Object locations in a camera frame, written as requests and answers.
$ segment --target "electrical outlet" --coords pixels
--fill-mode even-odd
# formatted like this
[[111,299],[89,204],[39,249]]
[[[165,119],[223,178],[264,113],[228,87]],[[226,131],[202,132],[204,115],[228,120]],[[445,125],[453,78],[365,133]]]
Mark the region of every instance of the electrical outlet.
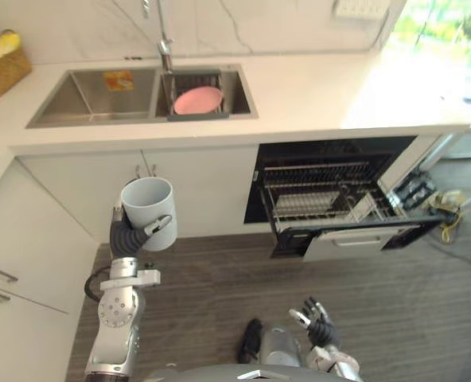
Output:
[[338,0],[333,12],[339,18],[380,20],[387,8],[389,0]]

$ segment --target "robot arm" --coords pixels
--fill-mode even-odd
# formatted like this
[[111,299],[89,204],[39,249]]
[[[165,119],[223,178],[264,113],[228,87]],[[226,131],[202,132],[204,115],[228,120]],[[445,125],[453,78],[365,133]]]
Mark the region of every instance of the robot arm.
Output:
[[289,310],[290,316],[306,329],[313,348],[306,357],[306,366],[313,370],[329,372],[347,380],[363,382],[357,361],[338,350],[340,337],[320,302],[310,297],[305,300],[302,312]]
[[120,201],[115,205],[110,229],[110,279],[100,283],[104,293],[98,305],[99,330],[85,369],[86,381],[130,379],[140,338],[138,324],[145,308],[141,289],[161,281],[158,270],[138,270],[136,252],[171,220],[170,215],[164,215],[144,228],[133,229]]

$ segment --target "gray floor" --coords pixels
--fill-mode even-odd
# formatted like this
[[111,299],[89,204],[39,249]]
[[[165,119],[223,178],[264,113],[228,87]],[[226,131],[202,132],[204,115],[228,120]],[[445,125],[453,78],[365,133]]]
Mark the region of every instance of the gray floor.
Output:
[[[471,194],[471,160],[440,162],[432,174],[441,189]],[[429,236],[375,258],[309,264],[271,260],[272,246],[269,235],[218,236],[145,254],[142,261],[162,271],[162,285],[146,292],[134,380],[168,363],[186,369],[234,362],[254,317],[290,327],[307,349],[287,310],[313,295],[367,382],[471,381],[471,214],[451,246]],[[108,259],[101,247],[95,267]],[[98,326],[95,308],[85,301],[67,382],[83,378]]]

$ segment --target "orange sticker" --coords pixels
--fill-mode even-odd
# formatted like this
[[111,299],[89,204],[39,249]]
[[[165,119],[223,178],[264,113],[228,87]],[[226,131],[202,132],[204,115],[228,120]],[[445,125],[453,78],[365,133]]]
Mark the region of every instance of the orange sticker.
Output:
[[114,92],[127,92],[134,90],[133,76],[129,70],[118,70],[117,72],[104,72],[103,78],[107,88]]

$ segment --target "sink basin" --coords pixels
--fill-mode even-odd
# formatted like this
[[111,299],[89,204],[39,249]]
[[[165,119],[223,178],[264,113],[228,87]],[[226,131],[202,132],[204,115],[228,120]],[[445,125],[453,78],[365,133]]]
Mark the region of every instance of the sink basin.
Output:
[[[119,82],[114,84],[114,77]],[[205,85],[222,91],[218,110],[198,115],[173,112],[178,96]],[[172,74],[152,67],[106,68],[67,71],[27,128],[256,117],[240,65],[175,68]]]
[[[154,117],[168,121],[256,117],[255,107],[241,73],[242,68],[239,65],[179,68],[173,73],[162,73],[158,81]],[[200,86],[213,86],[222,91],[223,101],[220,108],[207,114],[176,115],[173,111],[174,100],[182,93]]]
[[[103,74],[128,71],[133,89],[111,90]],[[156,68],[66,72],[27,128],[146,122]]]

